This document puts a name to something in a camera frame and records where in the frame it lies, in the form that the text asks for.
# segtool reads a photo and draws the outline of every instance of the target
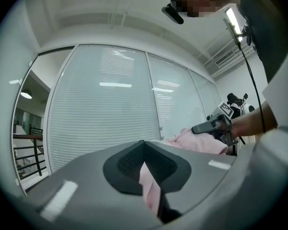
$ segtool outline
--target black cable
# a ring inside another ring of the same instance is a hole
[[[259,109],[260,109],[260,114],[261,114],[261,122],[262,122],[262,124],[263,124],[263,132],[265,133],[264,114],[263,114],[263,110],[262,110],[262,108],[261,108],[261,102],[260,102],[259,94],[258,94],[258,91],[257,91],[256,83],[255,83],[255,80],[254,80],[254,76],[253,76],[251,67],[250,67],[250,65],[249,65],[249,63],[248,63],[248,60],[246,59],[246,56],[245,56],[242,48],[239,47],[239,49],[241,50],[241,52],[242,52],[242,54],[243,54],[243,57],[244,57],[245,62],[246,62],[246,65],[248,66],[248,70],[249,70],[249,73],[250,73],[250,76],[251,76],[251,79],[252,79],[252,82],[253,82],[253,85],[254,85],[254,88],[255,88],[255,91],[256,91],[256,95],[257,95],[257,99],[258,99],[258,104],[259,104]]]
[[[245,145],[245,141],[242,139],[241,136],[239,136],[240,140],[242,141],[242,143]]]

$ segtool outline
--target air vent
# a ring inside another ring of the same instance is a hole
[[[232,58],[234,56],[235,52],[233,50],[230,50],[229,52],[227,52],[224,56],[222,56],[220,59],[218,59],[215,64],[219,67],[220,65],[222,65],[225,61],[227,61],[228,59]]]

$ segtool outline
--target white wall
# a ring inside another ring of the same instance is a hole
[[[144,31],[132,28],[114,28],[109,25],[79,25],[62,29],[46,42],[41,50],[47,51],[75,44],[109,44],[147,51],[171,59],[199,73],[214,83],[209,73],[191,54],[173,43]]]
[[[20,0],[0,25],[0,186],[15,196],[24,195],[16,184],[11,148],[12,116],[20,85],[9,81],[24,79],[36,55],[27,20],[24,1]]]
[[[26,99],[20,95],[17,102],[17,107],[25,112],[34,114],[39,117],[44,117],[46,104],[41,103],[38,99]]]
[[[70,52],[71,50],[62,50],[39,56],[32,65],[31,76],[47,91],[50,91],[59,69]]]
[[[247,60],[253,72],[260,101],[263,103],[265,98],[262,92],[268,85],[264,66],[256,53],[250,55]],[[247,93],[249,96],[247,102],[255,108],[259,107],[255,88],[245,61],[218,77],[216,79],[216,86],[220,92],[222,101],[224,102],[227,102],[227,95],[229,93],[234,93],[238,98],[243,98],[244,94]]]

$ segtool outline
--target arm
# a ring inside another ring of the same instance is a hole
[[[268,131],[276,128],[277,122],[267,102],[262,104],[262,110],[264,114],[265,129]],[[254,136],[263,133],[259,108],[247,115],[237,117],[231,120],[231,122],[233,124],[231,130],[231,135],[233,138],[239,136]]]

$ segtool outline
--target ceiling light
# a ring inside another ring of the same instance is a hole
[[[161,92],[169,92],[169,93],[174,92],[173,90],[166,90],[166,89],[160,89],[160,88],[153,88],[152,90],[154,90],[154,91],[161,91]]]
[[[235,26],[235,31],[237,34],[241,34],[241,30],[239,28],[239,24],[237,21],[237,18],[234,14],[234,11],[232,10],[232,8],[229,8],[227,10],[225,10],[225,13],[227,15],[227,17],[229,18],[230,22]]]
[[[25,89],[20,92],[20,94],[27,99],[32,99],[32,92],[29,89]]]
[[[111,87],[126,87],[131,88],[132,84],[124,84],[124,83],[112,83],[112,82],[100,82],[100,86],[111,86]]]

